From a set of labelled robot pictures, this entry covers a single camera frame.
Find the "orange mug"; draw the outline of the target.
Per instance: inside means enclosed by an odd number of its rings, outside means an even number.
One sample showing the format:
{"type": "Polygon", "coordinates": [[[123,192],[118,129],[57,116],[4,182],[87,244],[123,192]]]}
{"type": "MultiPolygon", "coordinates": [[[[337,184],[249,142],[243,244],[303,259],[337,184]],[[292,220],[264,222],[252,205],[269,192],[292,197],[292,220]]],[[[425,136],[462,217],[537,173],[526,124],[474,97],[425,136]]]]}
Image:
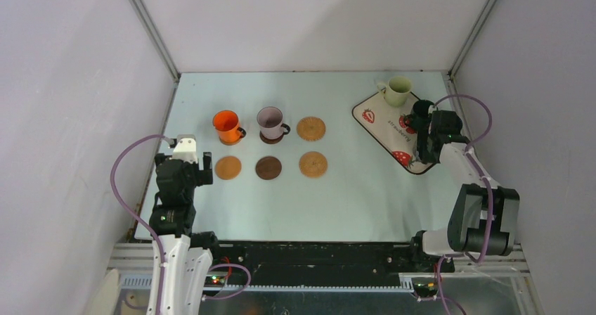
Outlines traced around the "orange mug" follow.
{"type": "Polygon", "coordinates": [[[212,119],[212,124],[219,139],[225,137],[246,137],[247,132],[240,126],[238,115],[231,110],[222,110],[215,114],[212,119]]]}

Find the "dark wood coaster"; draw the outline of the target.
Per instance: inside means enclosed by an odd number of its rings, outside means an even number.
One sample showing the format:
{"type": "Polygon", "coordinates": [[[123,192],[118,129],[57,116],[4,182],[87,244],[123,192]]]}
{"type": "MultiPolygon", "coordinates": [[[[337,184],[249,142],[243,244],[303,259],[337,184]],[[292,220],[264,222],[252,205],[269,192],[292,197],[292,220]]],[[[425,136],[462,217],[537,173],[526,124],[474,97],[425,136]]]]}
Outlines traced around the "dark wood coaster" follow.
{"type": "Polygon", "coordinates": [[[269,144],[269,145],[271,145],[271,144],[276,144],[276,143],[279,143],[279,142],[281,142],[281,141],[282,141],[282,139],[283,139],[283,137],[284,137],[284,136],[283,136],[283,135],[281,135],[281,136],[279,136],[279,137],[278,137],[278,138],[276,138],[276,139],[268,139],[268,138],[266,138],[266,137],[265,137],[263,134],[260,134],[260,135],[259,135],[259,138],[260,138],[260,139],[261,139],[261,140],[262,140],[264,143],[266,143],[266,144],[269,144]]]}
{"type": "Polygon", "coordinates": [[[255,172],[260,179],[272,180],[277,178],[282,172],[281,161],[273,156],[266,156],[257,161],[255,172]]]}

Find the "mauve mug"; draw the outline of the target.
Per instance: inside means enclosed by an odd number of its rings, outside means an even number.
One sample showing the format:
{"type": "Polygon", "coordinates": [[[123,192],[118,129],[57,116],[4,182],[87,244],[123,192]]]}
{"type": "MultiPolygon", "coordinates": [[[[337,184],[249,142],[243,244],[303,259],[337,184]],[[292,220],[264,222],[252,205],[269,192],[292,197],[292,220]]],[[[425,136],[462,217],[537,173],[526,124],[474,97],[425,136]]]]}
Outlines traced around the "mauve mug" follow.
{"type": "Polygon", "coordinates": [[[257,124],[260,134],[268,140],[276,140],[291,132],[289,125],[284,123],[282,111],[273,106],[262,108],[257,114],[257,124]]]}

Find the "patterned light wood coaster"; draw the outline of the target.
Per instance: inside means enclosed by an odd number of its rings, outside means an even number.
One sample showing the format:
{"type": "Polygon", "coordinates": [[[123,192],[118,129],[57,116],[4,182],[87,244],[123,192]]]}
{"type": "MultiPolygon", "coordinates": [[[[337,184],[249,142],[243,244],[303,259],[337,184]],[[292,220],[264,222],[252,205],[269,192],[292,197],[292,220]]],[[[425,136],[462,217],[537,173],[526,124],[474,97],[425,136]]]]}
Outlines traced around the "patterned light wood coaster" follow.
{"type": "Polygon", "coordinates": [[[299,169],[308,178],[319,178],[327,172],[328,161],[322,153],[309,151],[300,157],[299,169]]]}

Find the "scalloped light wood coaster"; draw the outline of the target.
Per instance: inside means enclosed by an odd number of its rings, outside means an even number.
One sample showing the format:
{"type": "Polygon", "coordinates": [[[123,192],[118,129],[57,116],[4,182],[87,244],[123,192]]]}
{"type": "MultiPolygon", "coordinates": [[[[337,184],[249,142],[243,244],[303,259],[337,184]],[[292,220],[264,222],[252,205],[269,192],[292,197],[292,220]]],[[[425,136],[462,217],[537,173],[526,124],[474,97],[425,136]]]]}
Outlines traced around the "scalloped light wood coaster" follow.
{"type": "Polygon", "coordinates": [[[297,133],[305,141],[317,141],[324,137],[326,126],[321,118],[304,117],[297,123],[297,133]]]}

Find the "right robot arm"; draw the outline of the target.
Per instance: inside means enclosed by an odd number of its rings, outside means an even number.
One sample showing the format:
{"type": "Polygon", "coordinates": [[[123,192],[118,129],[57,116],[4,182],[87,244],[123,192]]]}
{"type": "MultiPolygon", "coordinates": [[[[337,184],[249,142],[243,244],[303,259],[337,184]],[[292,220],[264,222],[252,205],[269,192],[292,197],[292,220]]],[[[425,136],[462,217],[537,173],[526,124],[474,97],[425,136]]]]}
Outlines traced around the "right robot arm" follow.
{"type": "Polygon", "coordinates": [[[462,135],[462,120],[449,110],[412,110],[406,126],[417,134],[414,156],[426,165],[442,165],[460,187],[446,227],[419,231],[420,245],[408,253],[410,265],[427,271],[437,256],[466,255],[475,262],[508,256],[514,247],[520,197],[502,187],[478,160],[462,135]]]}

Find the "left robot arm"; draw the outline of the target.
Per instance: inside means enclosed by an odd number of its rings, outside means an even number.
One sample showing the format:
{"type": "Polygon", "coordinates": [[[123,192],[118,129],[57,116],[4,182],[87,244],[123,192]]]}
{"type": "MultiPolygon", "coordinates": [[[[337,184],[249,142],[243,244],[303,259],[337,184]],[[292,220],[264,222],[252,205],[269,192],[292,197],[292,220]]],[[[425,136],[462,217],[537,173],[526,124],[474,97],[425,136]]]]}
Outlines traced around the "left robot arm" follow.
{"type": "Polygon", "coordinates": [[[193,233],[194,193],[213,183],[212,155],[203,164],[156,155],[158,191],[149,225],[155,232],[147,314],[198,314],[208,270],[221,264],[214,232],[193,233]]]}

